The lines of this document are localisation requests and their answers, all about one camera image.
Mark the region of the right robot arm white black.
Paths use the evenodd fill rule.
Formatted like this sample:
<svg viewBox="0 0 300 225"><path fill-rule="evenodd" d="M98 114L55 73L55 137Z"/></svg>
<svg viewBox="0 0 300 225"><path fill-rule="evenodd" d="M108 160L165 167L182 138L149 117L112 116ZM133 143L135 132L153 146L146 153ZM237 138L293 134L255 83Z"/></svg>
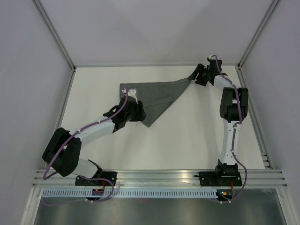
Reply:
<svg viewBox="0 0 300 225"><path fill-rule="evenodd" d="M241 187L242 180L238 169L237 144L242 122L248 115L248 89L234 84L228 75L222 73L222 61L210 56L208 65L198 64L189 80L206 86L208 83L222 92L219 114L223 119L224 137L220 158L212 172L199 172L202 187Z"/></svg>

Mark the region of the grey cloth napkin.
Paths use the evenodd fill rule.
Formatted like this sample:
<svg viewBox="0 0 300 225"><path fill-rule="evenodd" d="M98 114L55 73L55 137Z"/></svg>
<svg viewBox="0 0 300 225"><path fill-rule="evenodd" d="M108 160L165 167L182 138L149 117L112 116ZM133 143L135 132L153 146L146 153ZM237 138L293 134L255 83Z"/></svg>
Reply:
<svg viewBox="0 0 300 225"><path fill-rule="evenodd" d="M127 87L137 91L137 99L142 101L146 114L142 124L150 127L184 93L189 84L188 78L172 82L121 83L120 90Z"/></svg>

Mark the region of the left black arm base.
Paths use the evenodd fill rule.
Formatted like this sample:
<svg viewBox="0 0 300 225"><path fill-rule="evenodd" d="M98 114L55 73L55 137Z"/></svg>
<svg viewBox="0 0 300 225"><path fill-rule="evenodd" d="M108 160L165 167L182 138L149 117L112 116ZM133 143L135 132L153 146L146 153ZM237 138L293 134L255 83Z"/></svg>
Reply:
<svg viewBox="0 0 300 225"><path fill-rule="evenodd" d="M115 171L101 171L96 173L92 178L84 178L77 176L75 179L75 186L115 186L117 181L117 172Z"/></svg>

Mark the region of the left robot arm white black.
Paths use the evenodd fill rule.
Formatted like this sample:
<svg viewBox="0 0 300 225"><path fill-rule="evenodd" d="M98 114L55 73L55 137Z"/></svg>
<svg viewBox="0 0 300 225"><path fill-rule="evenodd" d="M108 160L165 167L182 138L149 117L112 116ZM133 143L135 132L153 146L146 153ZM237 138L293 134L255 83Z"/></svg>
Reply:
<svg viewBox="0 0 300 225"><path fill-rule="evenodd" d="M80 158L81 150L95 140L124 128L127 122L143 121L145 117L142 101L123 97L118 105L82 128L56 129L42 155L48 164L43 179L56 174L62 177L74 174L93 186L100 184L103 169L90 159Z"/></svg>

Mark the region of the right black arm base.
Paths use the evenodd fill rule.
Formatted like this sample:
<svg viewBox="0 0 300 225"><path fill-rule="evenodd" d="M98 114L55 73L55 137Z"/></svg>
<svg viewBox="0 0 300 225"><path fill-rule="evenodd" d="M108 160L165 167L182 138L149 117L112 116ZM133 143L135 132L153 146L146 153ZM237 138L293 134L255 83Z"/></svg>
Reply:
<svg viewBox="0 0 300 225"><path fill-rule="evenodd" d="M199 172L194 177L197 177L201 187L241 187L242 180L239 172L233 175L220 175L216 172Z"/></svg>

